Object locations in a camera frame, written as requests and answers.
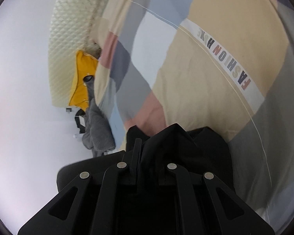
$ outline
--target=beige fabric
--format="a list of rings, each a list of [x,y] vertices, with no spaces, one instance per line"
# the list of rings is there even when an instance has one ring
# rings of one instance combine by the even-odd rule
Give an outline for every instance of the beige fabric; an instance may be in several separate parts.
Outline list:
[[[131,0],[119,0],[111,17],[109,27],[110,32],[119,36],[131,4]]]
[[[101,99],[103,98],[103,95],[109,83],[110,70],[103,67],[99,62],[96,70],[96,75],[100,78],[100,80],[95,80],[94,84],[95,100],[98,105],[101,102]]]
[[[218,66],[198,42],[178,29],[153,87],[167,125],[179,123],[186,131],[209,126],[228,141],[249,121],[239,99],[244,100],[242,94],[233,90],[234,83]]]
[[[266,96],[289,44],[268,0],[193,0],[188,19],[226,47]]]
[[[109,32],[111,18],[118,2],[119,0],[108,0],[102,17],[97,17],[93,24],[90,33],[90,42],[97,43],[101,48],[103,48],[105,44],[105,40]]]

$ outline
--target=metal rivet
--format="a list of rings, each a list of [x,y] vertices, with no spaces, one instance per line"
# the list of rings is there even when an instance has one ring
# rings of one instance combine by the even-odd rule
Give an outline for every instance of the metal rivet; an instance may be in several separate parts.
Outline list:
[[[168,164],[167,165],[168,169],[176,169],[176,164]]]
[[[125,168],[126,167],[126,163],[125,162],[119,162],[118,164],[117,164],[117,167],[118,168],[120,168],[120,169],[123,169],[123,168]]]
[[[206,179],[213,179],[214,177],[214,175],[211,172],[206,172],[204,176]]]
[[[80,178],[81,179],[86,179],[89,177],[89,173],[87,171],[84,171],[80,174]]]

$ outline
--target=white wall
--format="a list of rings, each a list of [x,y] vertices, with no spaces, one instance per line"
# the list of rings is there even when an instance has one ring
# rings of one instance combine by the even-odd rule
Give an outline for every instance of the white wall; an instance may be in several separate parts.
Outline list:
[[[51,106],[47,51],[56,0],[0,7],[0,218],[13,234],[57,194],[56,175],[91,158],[74,114]]]

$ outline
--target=gray fabric patch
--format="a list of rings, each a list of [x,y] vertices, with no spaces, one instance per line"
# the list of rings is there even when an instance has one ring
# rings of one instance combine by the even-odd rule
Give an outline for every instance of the gray fabric patch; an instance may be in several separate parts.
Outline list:
[[[85,113],[86,127],[82,138],[84,146],[93,151],[94,157],[100,156],[102,152],[114,150],[115,142],[109,121],[97,107],[94,99]]]
[[[98,105],[99,109],[104,113],[104,115],[106,116],[108,120],[110,119],[112,109],[114,106],[115,93],[116,93],[115,81],[112,78],[110,78],[106,91],[103,95],[103,98],[101,99]]]
[[[269,204],[270,225],[281,234],[294,218],[294,181],[281,193],[275,195]]]
[[[95,92],[94,92],[95,77],[92,75],[88,75],[83,78],[83,81],[87,87],[88,102],[90,103],[92,101],[92,99],[95,98]]]
[[[134,2],[148,8],[150,0],[133,0]],[[138,4],[132,3],[128,14],[126,16],[126,20],[124,22],[124,26],[122,32],[118,38],[118,41],[122,43],[123,47],[127,50],[127,52],[131,55],[134,38],[137,32],[137,29],[145,16],[146,9],[139,6]]]
[[[114,80],[117,91],[119,90],[122,81],[127,73],[130,60],[131,57],[129,53],[126,49],[124,49],[121,42],[118,41],[117,46],[115,47],[110,69],[110,78]]]
[[[115,98],[115,103],[114,103],[114,107],[111,113],[109,123],[110,123],[111,131],[115,140],[116,149],[119,149],[124,140],[126,131],[124,129],[124,124],[119,113],[116,96],[114,98]]]
[[[148,83],[131,62],[117,92],[117,105],[123,123],[135,117],[150,92]]]
[[[230,142],[236,193],[254,210],[267,208],[294,181],[294,11],[279,4],[278,12],[290,41],[284,65],[253,120],[262,139],[265,155],[252,121]],[[292,195],[284,200],[289,203]],[[269,207],[270,225],[279,230],[290,220],[294,207],[281,203]],[[285,217],[284,224],[279,216]]]

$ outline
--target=bedding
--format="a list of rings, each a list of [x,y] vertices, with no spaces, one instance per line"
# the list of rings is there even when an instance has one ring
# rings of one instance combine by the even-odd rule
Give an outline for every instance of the bedding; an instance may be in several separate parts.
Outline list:
[[[91,149],[94,157],[115,149],[115,142],[109,121],[98,108],[94,97],[94,76],[84,78],[88,91],[89,107],[86,108],[85,133],[82,142],[87,149]]]
[[[236,193],[280,234],[294,216],[294,8],[288,0],[109,0],[95,99],[116,148],[137,125],[209,126]]]

